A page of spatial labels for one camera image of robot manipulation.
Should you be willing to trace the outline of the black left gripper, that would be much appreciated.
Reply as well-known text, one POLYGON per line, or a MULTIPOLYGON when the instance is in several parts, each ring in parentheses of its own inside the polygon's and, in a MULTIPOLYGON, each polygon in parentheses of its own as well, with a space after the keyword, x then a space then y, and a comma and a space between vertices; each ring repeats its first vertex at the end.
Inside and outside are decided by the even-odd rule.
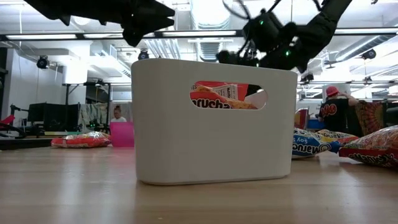
POLYGON ((157 0, 102 0, 102 25, 119 24, 123 39, 136 47, 149 33, 174 25, 175 11, 157 0))

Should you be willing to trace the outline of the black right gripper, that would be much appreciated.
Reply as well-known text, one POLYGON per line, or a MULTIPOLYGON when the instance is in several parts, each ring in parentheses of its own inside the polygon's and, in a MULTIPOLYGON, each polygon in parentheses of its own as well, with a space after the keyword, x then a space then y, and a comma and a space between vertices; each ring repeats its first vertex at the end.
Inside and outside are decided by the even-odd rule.
POLYGON ((250 67, 283 68, 282 62, 290 56, 292 23, 284 26, 272 11, 261 9, 255 18, 248 19, 243 27, 243 36, 255 49, 246 49, 243 56, 221 50, 216 54, 219 63, 250 67), (265 53, 260 60, 257 50, 265 53))

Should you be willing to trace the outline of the black device with green lights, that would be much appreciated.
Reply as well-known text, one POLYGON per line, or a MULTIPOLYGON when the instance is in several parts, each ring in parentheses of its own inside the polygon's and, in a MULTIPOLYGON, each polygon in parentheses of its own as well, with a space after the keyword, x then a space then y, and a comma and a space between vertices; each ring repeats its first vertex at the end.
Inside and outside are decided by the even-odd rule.
POLYGON ((102 124, 97 122, 96 119, 89 121, 89 123, 86 125, 86 127, 92 131, 98 131, 98 132, 103 132, 103 133, 109 133, 109 125, 108 124, 102 124))

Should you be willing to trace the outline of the blue Maruchan ramen pack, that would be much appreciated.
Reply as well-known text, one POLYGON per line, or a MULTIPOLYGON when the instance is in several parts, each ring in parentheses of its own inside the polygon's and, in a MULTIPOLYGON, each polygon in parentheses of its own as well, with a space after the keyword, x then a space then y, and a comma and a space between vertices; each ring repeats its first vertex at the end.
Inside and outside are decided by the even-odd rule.
POLYGON ((292 159, 314 157, 325 151, 337 153, 341 144, 332 138, 318 133, 295 128, 292 145, 292 159))

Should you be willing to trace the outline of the person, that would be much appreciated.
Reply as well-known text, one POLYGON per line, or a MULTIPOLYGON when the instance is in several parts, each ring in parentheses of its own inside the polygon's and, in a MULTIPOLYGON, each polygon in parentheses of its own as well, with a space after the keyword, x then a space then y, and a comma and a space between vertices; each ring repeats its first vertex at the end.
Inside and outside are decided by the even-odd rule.
POLYGON ((338 91, 335 86, 326 89, 327 99, 318 114, 319 122, 324 124, 324 128, 333 132, 347 132, 346 114, 350 106, 355 106, 359 100, 353 96, 338 91))
POLYGON ((126 122, 127 119, 122 116, 121 114, 121 108, 119 105, 115 106, 113 109, 113 118, 111 119, 112 123, 120 123, 120 122, 126 122))

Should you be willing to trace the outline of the colourful patterned cloth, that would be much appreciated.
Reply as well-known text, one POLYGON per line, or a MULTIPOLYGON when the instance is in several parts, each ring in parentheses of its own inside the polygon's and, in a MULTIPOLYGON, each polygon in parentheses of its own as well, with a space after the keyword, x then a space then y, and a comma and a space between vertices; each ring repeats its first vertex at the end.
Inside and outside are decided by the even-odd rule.
POLYGON ((355 106, 355 112, 363 136, 376 132, 385 127, 383 102, 360 101, 355 106))

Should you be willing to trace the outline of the white plastic bin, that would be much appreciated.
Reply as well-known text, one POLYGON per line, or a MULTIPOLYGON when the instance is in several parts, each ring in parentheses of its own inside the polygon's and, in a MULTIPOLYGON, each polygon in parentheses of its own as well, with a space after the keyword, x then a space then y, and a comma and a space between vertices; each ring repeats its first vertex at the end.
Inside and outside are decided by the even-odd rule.
POLYGON ((275 179, 289 175, 297 74, 153 58, 132 64, 136 175, 155 185, 275 179), (199 108, 198 81, 248 83, 267 95, 258 110, 199 108))

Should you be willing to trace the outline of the long ceiling light rail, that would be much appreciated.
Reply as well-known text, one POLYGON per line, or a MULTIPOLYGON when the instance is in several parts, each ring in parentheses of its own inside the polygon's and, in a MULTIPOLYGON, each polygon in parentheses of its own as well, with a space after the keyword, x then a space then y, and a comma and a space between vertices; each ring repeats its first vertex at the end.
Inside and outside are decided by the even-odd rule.
MULTIPOLYGON (((398 35, 398 27, 341 28, 336 36, 355 35, 398 35)), ((241 30, 173 30, 146 34, 143 39, 196 39, 243 37, 241 30)), ((122 32, 96 33, 48 33, 48 34, 0 34, 3 41, 52 41, 52 40, 121 40, 122 32)))

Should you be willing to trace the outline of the black computer monitors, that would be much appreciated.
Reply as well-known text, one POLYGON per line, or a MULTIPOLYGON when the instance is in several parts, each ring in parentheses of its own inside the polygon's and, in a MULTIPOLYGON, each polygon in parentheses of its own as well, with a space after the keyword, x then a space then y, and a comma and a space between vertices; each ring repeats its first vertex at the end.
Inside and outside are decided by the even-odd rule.
POLYGON ((42 124, 45 131, 74 131, 78 126, 79 109, 79 104, 30 104, 27 121, 42 124))

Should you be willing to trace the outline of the pink plastic bin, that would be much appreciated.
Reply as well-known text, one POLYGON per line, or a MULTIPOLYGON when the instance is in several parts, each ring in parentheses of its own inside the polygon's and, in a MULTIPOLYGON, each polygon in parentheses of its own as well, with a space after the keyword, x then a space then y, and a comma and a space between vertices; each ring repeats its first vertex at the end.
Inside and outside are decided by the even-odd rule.
POLYGON ((134 147, 134 125, 132 122, 111 122, 110 131, 114 147, 134 147))

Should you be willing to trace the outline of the red object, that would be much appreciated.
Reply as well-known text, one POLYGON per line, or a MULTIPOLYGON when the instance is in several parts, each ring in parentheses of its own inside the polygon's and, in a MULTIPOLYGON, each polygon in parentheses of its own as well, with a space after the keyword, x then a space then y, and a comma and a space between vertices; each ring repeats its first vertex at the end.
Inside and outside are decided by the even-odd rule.
POLYGON ((0 124, 6 124, 6 125, 13 125, 13 122, 15 120, 15 116, 13 114, 9 115, 3 120, 0 120, 0 124))

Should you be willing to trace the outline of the black metal rack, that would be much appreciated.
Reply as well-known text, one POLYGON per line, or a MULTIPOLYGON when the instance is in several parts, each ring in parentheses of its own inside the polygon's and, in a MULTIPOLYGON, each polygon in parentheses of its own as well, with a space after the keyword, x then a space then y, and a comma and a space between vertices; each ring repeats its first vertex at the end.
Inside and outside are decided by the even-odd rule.
POLYGON ((104 126, 109 126, 109 109, 110 109, 110 105, 111 105, 111 87, 112 84, 109 82, 104 82, 102 79, 96 81, 96 82, 84 82, 84 83, 63 83, 63 86, 66 87, 66 94, 65 94, 65 107, 67 107, 69 105, 68 101, 69 101, 69 95, 71 93, 73 93, 73 91, 79 87, 79 86, 95 86, 95 87, 107 87, 107 91, 108 91, 108 98, 107 98, 107 105, 106 105, 106 122, 104 124, 104 126))

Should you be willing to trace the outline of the silver ceiling air duct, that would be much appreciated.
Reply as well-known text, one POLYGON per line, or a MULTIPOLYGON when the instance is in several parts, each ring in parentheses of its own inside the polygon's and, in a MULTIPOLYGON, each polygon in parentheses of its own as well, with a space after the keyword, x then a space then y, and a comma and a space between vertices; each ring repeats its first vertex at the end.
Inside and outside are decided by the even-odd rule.
MULTIPOLYGON (((231 14, 223 0, 190 0, 190 16, 193 30, 226 30, 231 14)), ((196 44, 198 58, 204 62, 216 62, 216 54, 223 48, 221 42, 196 44)))

